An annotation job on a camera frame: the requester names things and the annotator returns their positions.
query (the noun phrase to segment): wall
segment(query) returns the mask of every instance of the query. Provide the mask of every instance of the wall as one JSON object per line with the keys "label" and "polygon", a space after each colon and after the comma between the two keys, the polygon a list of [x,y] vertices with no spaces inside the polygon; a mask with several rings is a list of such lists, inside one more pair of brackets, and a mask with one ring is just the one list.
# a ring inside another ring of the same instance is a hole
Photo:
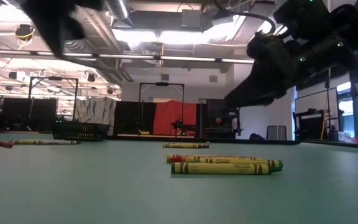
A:
{"label": "wall", "polygon": [[[135,83],[122,84],[122,101],[139,100],[139,82],[160,82],[160,69],[126,68]],[[198,103],[199,99],[223,99],[225,96],[225,74],[219,69],[194,68],[190,71],[182,68],[164,68],[163,73],[170,75],[169,83],[185,84],[185,102]],[[216,75],[217,83],[210,83],[209,76]],[[143,85],[141,100],[146,102],[150,98],[169,98],[181,101],[181,86]]]}
{"label": "wall", "polygon": [[287,94],[275,100],[268,106],[250,106],[241,108],[240,122],[241,136],[238,139],[249,139],[252,133],[266,137],[267,126],[285,125],[287,127],[287,140],[292,140],[292,113],[294,88],[287,90]]}
{"label": "wall", "polygon": [[228,94],[234,89],[234,66],[232,65],[225,74],[224,93]]}
{"label": "wall", "polygon": [[[349,82],[349,81],[350,81],[349,73],[346,73],[345,75],[343,75],[341,77],[331,79],[329,87],[334,88],[334,87],[339,86],[340,84],[343,84],[343,83]],[[305,88],[304,90],[299,90],[298,97],[302,97],[302,96],[316,93],[318,91],[326,90],[326,88],[324,86],[325,86],[325,83],[319,83],[319,84],[311,86],[309,88]]]}
{"label": "wall", "polygon": [[[181,101],[181,93],[172,86],[155,86],[150,85],[141,96],[141,100],[150,101],[151,98],[168,98]],[[199,99],[223,99],[224,87],[203,87],[185,85],[185,102],[198,103]],[[138,101],[139,100],[139,84],[126,83],[122,85],[122,101]]]}

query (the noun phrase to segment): red curtain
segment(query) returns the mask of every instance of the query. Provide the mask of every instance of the red curtain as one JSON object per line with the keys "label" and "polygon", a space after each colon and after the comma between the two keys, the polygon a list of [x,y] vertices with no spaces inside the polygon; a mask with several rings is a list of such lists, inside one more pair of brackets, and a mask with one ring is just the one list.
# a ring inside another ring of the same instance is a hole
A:
{"label": "red curtain", "polygon": [[[196,125],[196,103],[185,103],[183,109],[183,124]],[[181,102],[171,100],[166,103],[157,103],[154,115],[153,134],[175,134],[171,123],[181,119]],[[194,131],[187,131],[186,135],[195,134]]]}

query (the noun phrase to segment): white curtain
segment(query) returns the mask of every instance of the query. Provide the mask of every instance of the white curtain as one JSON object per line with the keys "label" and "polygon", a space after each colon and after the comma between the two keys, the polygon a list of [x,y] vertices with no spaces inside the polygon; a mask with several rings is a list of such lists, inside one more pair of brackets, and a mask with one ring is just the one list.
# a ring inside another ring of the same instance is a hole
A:
{"label": "white curtain", "polygon": [[81,123],[109,124],[108,135],[112,135],[115,110],[116,101],[110,98],[77,100],[75,118]]}

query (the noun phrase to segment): chair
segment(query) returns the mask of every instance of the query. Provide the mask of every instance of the chair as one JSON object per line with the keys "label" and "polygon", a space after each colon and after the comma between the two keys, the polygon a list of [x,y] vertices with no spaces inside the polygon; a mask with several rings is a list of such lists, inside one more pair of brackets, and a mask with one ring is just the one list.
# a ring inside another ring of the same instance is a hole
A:
{"label": "chair", "polygon": [[287,127],[285,125],[267,126],[266,140],[287,140]]}

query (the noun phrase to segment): window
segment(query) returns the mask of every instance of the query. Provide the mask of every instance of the window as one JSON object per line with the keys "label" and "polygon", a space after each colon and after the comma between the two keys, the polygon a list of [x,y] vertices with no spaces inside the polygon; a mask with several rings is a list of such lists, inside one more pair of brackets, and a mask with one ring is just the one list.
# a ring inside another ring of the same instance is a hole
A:
{"label": "window", "polygon": [[343,131],[354,137],[353,100],[351,97],[339,100],[339,109],[343,111],[341,126]]}

